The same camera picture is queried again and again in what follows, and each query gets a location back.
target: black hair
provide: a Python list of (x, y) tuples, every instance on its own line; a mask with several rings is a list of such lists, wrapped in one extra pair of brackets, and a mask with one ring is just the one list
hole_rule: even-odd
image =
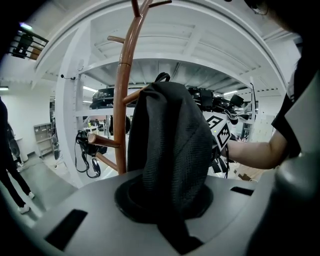
[(276, 13), (283, 23), (303, 40), (301, 58), (294, 74), (294, 98), (303, 93), (320, 68), (320, 50), (317, 36), (318, 7), (317, 1), (292, 0), (244, 0), (252, 9), (265, 5), (268, 10)]

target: white ceiling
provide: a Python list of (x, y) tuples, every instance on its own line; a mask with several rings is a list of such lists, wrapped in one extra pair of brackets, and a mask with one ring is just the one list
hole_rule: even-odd
[[(267, 17), (254, 14), (243, 0), (233, 0), (231, 3), (223, 0), (213, 1), (241, 14), (261, 36), (279, 29)], [(75, 12), (77, 8), (81, 9), (83, 5), (88, 5), (89, 2), (87, 0), (47, 1), (45, 6), (30, 19), (29, 24), (33, 26), (35, 33), (47, 36), (63, 18)], [(124, 38), (132, 18), (133, 12), (129, 7), (101, 15), (91, 21), (95, 36), (92, 38), (94, 49), (90, 64), (119, 56), (122, 44), (110, 42), (107, 37), (112, 35)], [(187, 55), (195, 60), (214, 61), (246, 80), (250, 76), (255, 76), (257, 91), (277, 89), (277, 77), (270, 75), (272, 70), (266, 63), (266, 58), (248, 43), (247, 38), (218, 18), (201, 15), (192, 9), (174, 5), (152, 8), (139, 35), (135, 49), (135, 54), (138, 53)], [(55, 61), (46, 71), (44, 78), (56, 81), (61, 63), (62, 58)], [(84, 74), (82, 76), (84, 85), (97, 90), (114, 86), (117, 65), (118, 63), (113, 62)], [(245, 87), (238, 80), (214, 68), (161, 58), (134, 60), (130, 84), (141, 86), (151, 83), (161, 72), (169, 73), (173, 82), (209, 89), (221, 94)], [(92, 94), (90, 91), (84, 91), (86, 99), (91, 98)]]

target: white wall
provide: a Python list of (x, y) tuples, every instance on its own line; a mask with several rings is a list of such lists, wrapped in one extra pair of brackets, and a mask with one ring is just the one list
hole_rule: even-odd
[(31, 90), (29, 84), (11, 84), (9, 91), (0, 94), (16, 139), (23, 138), (21, 150), (25, 154), (38, 153), (34, 126), (50, 123), (50, 95), (50, 87), (39, 85)]
[(258, 97), (259, 101), (259, 114), (266, 116), (276, 116), (280, 111), (282, 103), (284, 101), (283, 96), (265, 96)]
[(277, 60), (284, 78), (289, 83), (293, 72), (296, 70), (301, 54), (293, 40), (268, 43), (275, 59)]

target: black sleeve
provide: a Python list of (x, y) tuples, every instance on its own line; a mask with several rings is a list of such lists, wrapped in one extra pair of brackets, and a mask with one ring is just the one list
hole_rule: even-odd
[(272, 122), (272, 126), (277, 129), (288, 142), (290, 157), (296, 157), (301, 150), (296, 136), (285, 118), (286, 113), (293, 105), (294, 103), (286, 94), (280, 112)]
[(291, 128), (285, 118), (285, 115), (292, 106), (293, 106), (293, 102), (289, 99), (288, 95), (286, 94), (284, 101), (282, 103), (282, 107), (278, 115), (275, 117), (275, 119), (272, 122), (272, 126), (275, 129), (277, 129), (282, 134), (282, 136), (285, 137), (287, 141), (290, 140), (288, 136), (288, 129), (291, 130)]

